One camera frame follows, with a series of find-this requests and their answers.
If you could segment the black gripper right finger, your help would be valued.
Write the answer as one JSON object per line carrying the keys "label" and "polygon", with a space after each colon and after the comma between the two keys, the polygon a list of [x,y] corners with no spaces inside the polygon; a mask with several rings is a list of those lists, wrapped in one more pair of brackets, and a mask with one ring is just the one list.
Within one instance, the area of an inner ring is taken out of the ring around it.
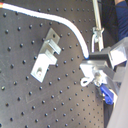
{"label": "black gripper right finger", "polygon": [[102,51],[93,52],[89,55],[90,60],[105,60],[110,68],[112,68],[110,59],[110,48],[104,48]]}

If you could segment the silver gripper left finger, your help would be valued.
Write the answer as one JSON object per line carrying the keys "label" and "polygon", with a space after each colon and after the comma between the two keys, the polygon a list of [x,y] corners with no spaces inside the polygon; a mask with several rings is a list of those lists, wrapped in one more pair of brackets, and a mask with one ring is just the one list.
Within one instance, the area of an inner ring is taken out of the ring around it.
{"label": "silver gripper left finger", "polygon": [[114,71],[103,60],[84,60],[80,64],[80,69],[84,74],[80,81],[82,87],[89,85],[91,82],[100,87],[101,84],[107,83],[108,78],[113,79],[114,77]]}

